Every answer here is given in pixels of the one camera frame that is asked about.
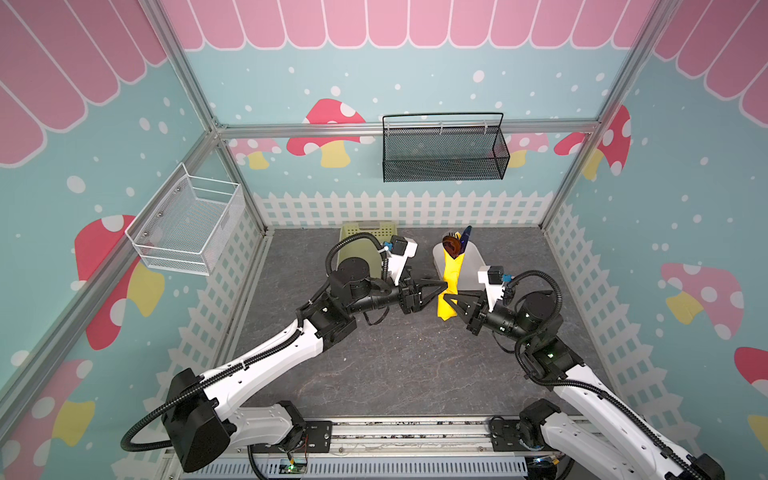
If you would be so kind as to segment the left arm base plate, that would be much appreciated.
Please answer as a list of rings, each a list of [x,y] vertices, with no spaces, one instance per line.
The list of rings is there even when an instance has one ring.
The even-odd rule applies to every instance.
[[[332,433],[331,421],[306,421],[292,428],[285,450],[291,453],[329,453]]]

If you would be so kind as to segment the yellow paper napkin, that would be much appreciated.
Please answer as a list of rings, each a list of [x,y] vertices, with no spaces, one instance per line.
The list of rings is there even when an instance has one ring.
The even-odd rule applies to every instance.
[[[441,320],[447,321],[450,318],[455,317],[456,312],[445,300],[445,295],[458,293],[458,282],[464,262],[464,255],[460,254],[454,258],[445,249],[442,249],[442,251],[443,264],[439,268],[439,272],[442,274],[442,279],[446,283],[446,289],[438,295],[437,316]]]

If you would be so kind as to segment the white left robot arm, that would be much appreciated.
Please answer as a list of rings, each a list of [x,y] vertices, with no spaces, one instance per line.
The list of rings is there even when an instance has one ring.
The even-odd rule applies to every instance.
[[[388,260],[374,278],[368,263],[352,257],[330,269],[326,281],[296,312],[282,332],[230,362],[201,374],[185,369],[170,383],[159,418],[186,473],[201,470],[230,447],[268,446],[285,453],[308,446],[307,421],[290,401],[244,411],[246,400],[290,369],[340,343],[368,312],[396,306],[422,310],[447,285],[434,278],[414,279],[404,262]]]

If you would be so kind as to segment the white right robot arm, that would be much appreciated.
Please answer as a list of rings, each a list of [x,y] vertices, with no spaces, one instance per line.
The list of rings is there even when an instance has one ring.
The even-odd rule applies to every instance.
[[[551,447],[600,479],[724,478],[714,458],[695,456],[662,435],[559,338],[559,290],[526,294],[516,306],[489,305],[479,293],[447,294],[444,300],[473,334],[487,328],[513,339],[509,352],[526,376],[576,408],[598,431],[585,431],[559,407],[540,400],[519,415],[519,438],[525,447]]]

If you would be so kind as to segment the purple knife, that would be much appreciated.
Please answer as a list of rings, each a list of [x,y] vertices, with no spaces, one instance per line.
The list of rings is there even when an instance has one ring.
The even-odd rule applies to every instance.
[[[467,227],[466,227],[466,228],[463,230],[463,232],[462,232],[461,236],[459,237],[459,242],[460,242],[460,253],[461,253],[461,254],[464,254],[464,253],[465,253],[465,251],[466,251],[466,249],[467,249],[467,246],[468,246],[468,243],[469,243],[469,239],[470,239],[470,235],[471,235],[471,232],[472,232],[472,226],[471,226],[471,225],[468,225],[468,226],[467,226]]]

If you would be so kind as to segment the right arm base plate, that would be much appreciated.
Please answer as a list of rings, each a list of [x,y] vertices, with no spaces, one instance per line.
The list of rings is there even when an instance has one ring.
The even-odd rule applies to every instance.
[[[538,451],[542,444],[537,430],[528,420],[491,417],[489,434],[494,452]]]

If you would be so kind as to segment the purple spoon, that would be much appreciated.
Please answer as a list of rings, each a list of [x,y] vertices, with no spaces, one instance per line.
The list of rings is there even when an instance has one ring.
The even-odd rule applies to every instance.
[[[452,259],[457,259],[463,252],[461,239],[455,235],[444,236],[442,238],[442,246],[444,252],[447,253]]]

